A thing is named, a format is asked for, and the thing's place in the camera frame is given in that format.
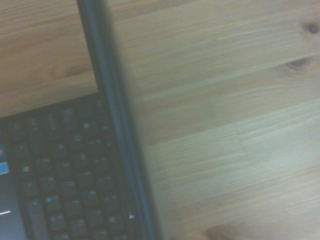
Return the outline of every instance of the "laptop keyboard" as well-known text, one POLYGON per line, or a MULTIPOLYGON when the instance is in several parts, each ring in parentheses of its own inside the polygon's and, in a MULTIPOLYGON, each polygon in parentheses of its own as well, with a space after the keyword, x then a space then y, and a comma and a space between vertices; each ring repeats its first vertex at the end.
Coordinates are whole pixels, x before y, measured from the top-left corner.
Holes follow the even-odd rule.
POLYGON ((92 94, 5 118, 35 240, 129 240, 103 113, 92 94))

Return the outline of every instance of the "blue sticker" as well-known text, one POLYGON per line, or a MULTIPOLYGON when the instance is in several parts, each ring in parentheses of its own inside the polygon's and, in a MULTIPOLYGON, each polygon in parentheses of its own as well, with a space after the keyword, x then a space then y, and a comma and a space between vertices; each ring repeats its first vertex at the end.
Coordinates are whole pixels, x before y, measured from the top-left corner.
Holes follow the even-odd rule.
POLYGON ((8 163, 6 162, 0 163, 0 175, 7 174, 8 172, 9 172, 8 163))

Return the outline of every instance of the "wooden table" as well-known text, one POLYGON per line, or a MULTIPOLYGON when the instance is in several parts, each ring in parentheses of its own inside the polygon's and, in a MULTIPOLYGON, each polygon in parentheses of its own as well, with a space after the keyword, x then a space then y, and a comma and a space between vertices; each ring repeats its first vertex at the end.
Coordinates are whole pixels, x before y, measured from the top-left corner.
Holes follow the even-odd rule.
MULTIPOLYGON (((166 239, 318 240, 319 1, 109 5, 166 239)), ((97 91, 75 1, 0 16, 2 117, 97 91)))

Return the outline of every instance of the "wood grain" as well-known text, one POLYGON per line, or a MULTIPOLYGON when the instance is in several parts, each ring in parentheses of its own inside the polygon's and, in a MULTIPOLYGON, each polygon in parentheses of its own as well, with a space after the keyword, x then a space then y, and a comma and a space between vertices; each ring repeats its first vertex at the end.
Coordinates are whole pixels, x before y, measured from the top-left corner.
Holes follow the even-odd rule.
MULTIPOLYGON (((106 4, 165 239, 319 239, 319 1, 106 4)), ((97 91, 74 0, 0 14, 1 117, 97 91)))

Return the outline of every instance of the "laptop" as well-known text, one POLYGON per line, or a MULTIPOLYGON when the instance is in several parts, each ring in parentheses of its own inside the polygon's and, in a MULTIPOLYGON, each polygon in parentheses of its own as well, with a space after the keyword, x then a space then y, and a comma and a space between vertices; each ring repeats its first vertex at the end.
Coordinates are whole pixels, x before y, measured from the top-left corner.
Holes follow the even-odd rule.
POLYGON ((98 93, 0 119, 0 240, 160 240, 109 13, 77 3, 98 93))

